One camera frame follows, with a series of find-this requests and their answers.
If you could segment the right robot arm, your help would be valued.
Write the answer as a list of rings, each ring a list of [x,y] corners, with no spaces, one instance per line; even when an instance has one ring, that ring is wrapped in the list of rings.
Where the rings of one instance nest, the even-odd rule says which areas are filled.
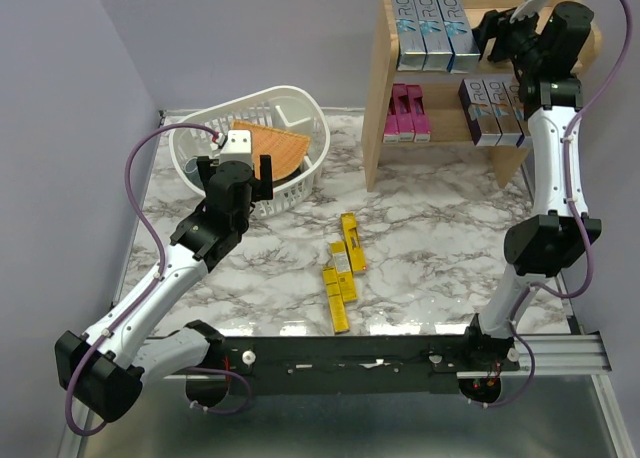
[[[581,190],[583,100],[572,72],[593,17],[585,5],[564,1],[541,31],[537,14],[520,17],[515,8],[487,12],[473,30],[481,54],[513,66],[535,154],[535,194],[531,217],[506,233],[507,266],[494,296],[465,331],[460,357],[471,369],[507,358],[517,323],[537,291],[590,254],[602,232]]]

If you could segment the pink toothpaste box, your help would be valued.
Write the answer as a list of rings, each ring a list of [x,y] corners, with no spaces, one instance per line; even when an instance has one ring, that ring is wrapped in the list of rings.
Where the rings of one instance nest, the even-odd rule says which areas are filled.
[[[415,130],[406,85],[394,84],[392,88],[392,96],[399,131],[399,141],[413,142],[415,138]]]
[[[389,106],[387,109],[387,115],[385,119],[384,131],[383,131],[383,142],[385,144],[389,143],[398,143],[400,137],[395,105],[393,100],[390,100]]]
[[[423,92],[419,85],[408,85],[411,119],[414,128],[414,141],[426,143],[431,140],[431,124],[423,103]]]

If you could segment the silver toothpaste box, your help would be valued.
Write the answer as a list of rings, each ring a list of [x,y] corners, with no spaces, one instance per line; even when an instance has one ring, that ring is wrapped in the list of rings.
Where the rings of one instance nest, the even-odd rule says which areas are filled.
[[[522,137],[522,130],[503,83],[494,78],[484,78],[483,83],[501,131],[498,145],[517,147]]]

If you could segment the blue green toothpaste box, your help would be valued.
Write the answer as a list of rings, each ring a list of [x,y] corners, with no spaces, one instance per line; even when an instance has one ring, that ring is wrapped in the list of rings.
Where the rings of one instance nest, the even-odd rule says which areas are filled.
[[[422,70],[426,48],[414,0],[391,0],[399,44],[397,69],[399,71]]]

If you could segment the metallic blue toothpaste box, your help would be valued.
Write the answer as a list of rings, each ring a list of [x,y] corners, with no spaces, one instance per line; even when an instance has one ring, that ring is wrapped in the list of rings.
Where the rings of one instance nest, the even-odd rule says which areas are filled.
[[[480,52],[462,0],[437,0],[452,57],[447,71],[452,74],[475,73]]]
[[[423,71],[446,72],[453,52],[437,0],[414,0],[426,50]]]

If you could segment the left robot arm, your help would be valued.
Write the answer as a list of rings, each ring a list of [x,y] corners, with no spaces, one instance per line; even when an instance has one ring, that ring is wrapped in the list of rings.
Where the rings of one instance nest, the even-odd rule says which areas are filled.
[[[151,347],[144,342],[172,306],[206,277],[242,240],[258,201],[273,196],[271,158],[253,169],[241,161],[217,166],[199,160],[205,198],[183,219],[160,254],[159,263],[137,287],[81,335],[64,332],[54,345],[58,380],[66,391],[65,418],[78,435],[72,403],[79,401],[104,423],[120,419],[143,387],[182,368],[214,371],[222,358],[219,334],[189,324]]]

